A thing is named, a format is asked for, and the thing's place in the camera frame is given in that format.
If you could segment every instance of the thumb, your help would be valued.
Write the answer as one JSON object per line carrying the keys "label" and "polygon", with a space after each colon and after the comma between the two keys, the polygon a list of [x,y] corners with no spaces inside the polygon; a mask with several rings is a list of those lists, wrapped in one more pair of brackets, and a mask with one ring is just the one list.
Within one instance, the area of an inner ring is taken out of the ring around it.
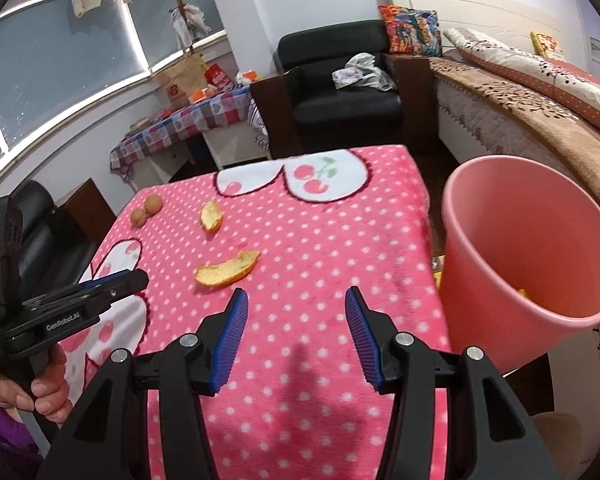
{"label": "thumb", "polygon": [[0,373],[0,407],[4,409],[18,408],[26,412],[32,412],[35,405],[31,397],[19,387]]}

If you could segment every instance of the pink tablecloth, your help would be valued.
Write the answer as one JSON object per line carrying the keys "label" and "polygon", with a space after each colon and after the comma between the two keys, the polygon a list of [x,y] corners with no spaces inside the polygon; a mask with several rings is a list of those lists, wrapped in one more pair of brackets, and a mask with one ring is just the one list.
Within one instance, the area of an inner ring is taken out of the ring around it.
{"label": "pink tablecloth", "polygon": [[[129,212],[150,193],[163,197],[164,209],[131,230]],[[215,235],[203,232],[198,220],[211,199],[226,214]],[[358,285],[398,329],[448,350],[430,269],[428,206],[416,166],[401,146],[262,162],[142,190],[98,250],[93,275],[138,266],[150,284],[65,342],[71,398],[112,349],[157,351],[223,310],[234,287],[199,288],[194,270],[256,248],[262,252],[257,266],[236,284],[248,292],[250,311],[229,383],[215,398],[203,399],[219,475],[370,480],[392,399],[365,383],[344,293]],[[436,409],[431,477],[441,479],[443,392]],[[152,476],[164,480],[156,395],[150,396],[148,431]]]}

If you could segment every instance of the purple sleeve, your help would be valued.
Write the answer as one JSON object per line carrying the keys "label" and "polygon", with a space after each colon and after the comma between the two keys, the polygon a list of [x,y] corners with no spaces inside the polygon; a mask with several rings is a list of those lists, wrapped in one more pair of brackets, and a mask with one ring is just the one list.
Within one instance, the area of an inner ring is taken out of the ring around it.
{"label": "purple sleeve", "polygon": [[30,452],[37,452],[38,450],[24,424],[13,420],[1,407],[0,436],[17,449]]}

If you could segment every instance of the paper bag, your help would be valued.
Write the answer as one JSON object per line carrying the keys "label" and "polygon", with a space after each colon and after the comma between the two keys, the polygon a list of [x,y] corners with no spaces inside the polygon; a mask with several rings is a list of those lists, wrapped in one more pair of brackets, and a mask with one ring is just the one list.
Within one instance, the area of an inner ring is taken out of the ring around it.
{"label": "paper bag", "polygon": [[206,64],[199,54],[181,57],[154,75],[175,109],[189,106],[189,96],[206,88]]}

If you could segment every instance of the bed headboard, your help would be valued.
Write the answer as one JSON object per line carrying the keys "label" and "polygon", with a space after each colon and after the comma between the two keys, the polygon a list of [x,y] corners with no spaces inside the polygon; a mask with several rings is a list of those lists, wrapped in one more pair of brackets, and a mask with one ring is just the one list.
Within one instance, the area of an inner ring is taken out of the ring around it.
{"label": "bed headboard", "polygon": [[[546,12],[513,0],[389,0],[411,9],[436,10],[440,29],[467,27],[534,54],[532,31],[562,39],[562,26]],[[443,48],[453,45],[443,37]]]}

